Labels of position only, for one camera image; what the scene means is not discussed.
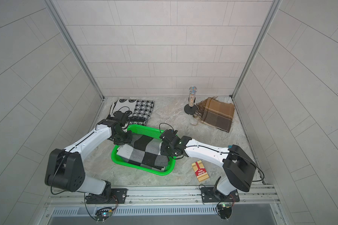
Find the green plastic basket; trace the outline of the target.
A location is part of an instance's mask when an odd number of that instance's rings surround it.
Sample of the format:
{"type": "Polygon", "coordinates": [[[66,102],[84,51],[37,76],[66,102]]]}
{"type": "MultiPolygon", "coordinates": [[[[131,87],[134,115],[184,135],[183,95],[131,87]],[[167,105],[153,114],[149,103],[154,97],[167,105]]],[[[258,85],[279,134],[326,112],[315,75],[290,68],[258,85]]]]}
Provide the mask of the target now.
{"type": "Polygon", "coordinates": [[[161,130],[142,125],[130,125],[128,130],[133,134],[132,141],[114,147],[111,154],[114,163],[160,176],[173,171],[175,160],[161,153],[161,130]]]}

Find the grey black checkered scarf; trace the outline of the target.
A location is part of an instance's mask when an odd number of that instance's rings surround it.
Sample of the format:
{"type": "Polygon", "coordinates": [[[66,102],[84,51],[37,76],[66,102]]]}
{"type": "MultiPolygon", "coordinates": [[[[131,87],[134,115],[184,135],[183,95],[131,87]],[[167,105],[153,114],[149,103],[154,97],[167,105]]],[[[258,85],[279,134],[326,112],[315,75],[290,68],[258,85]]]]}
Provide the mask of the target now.
{"type": "Polygon", "coordinates": [[[120,145],[117,155],[124,162],[155,171],[164,171],[169,157],[160,154],[161,140],[146,135],[133,134],[129,144],[120,145]]]}

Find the black white smiley scarf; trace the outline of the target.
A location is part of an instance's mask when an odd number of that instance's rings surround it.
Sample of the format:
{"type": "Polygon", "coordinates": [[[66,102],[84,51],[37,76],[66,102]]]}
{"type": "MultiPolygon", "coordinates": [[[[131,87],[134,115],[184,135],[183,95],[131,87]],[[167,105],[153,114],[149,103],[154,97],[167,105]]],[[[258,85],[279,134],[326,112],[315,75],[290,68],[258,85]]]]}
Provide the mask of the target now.
{"type": "Polygon", "coordinates": [[[111,105],[108,119],[114,117],[115,112],[127,113],[129,124],[146,126],[154,109],[155,102],[141,99],[119,99],[111,105]]]}

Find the brown plaid fringed scarf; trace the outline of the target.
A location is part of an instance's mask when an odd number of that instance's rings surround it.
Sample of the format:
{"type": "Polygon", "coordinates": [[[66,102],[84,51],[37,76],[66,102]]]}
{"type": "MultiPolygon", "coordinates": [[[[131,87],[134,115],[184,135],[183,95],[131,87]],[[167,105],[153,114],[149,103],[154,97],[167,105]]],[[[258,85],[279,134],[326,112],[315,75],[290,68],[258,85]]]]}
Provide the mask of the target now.
{"type": "Polygon", "coordinates": [[[233,103],[224,103],[216,100],[217,97],[207,98],[196,104],[193,117],[202,123],[229,133],[235,112],[233,103]]]}

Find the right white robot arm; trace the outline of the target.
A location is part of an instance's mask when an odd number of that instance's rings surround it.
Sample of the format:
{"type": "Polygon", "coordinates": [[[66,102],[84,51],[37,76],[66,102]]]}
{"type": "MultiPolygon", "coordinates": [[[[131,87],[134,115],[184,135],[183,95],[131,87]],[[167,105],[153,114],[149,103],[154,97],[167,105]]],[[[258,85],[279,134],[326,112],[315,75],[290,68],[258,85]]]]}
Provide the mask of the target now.
{"type": "Polygon", "coordinates": [[[205,193],[214,201],[232,197],[235,191],[249,192],[257,166],[237,145],[227,148],[201,143],[191,137],[178,137],[177,131],[167,129],[160,135],[161,153],[169,157],[194,157],[221,167],[226,177],[220,177],[205,193]]]}

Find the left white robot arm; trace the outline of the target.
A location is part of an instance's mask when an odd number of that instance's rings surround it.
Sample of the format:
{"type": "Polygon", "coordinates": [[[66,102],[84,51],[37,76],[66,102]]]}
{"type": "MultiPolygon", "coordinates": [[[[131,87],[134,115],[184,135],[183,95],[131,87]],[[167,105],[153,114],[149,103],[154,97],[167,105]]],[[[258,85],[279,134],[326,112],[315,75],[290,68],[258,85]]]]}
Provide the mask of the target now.
{"type": "Polygon", "coordinates": [[[48,158],[45,184],[68,192],[84,193],[88,204],[125,203],[127,189],[112,189],[108,181],[85,174],[83,161],[103,141],[129,143],[132,133],[126,132],[128,119],[103,119],[95,129],[74,144],[53,150],[48,158]]]}

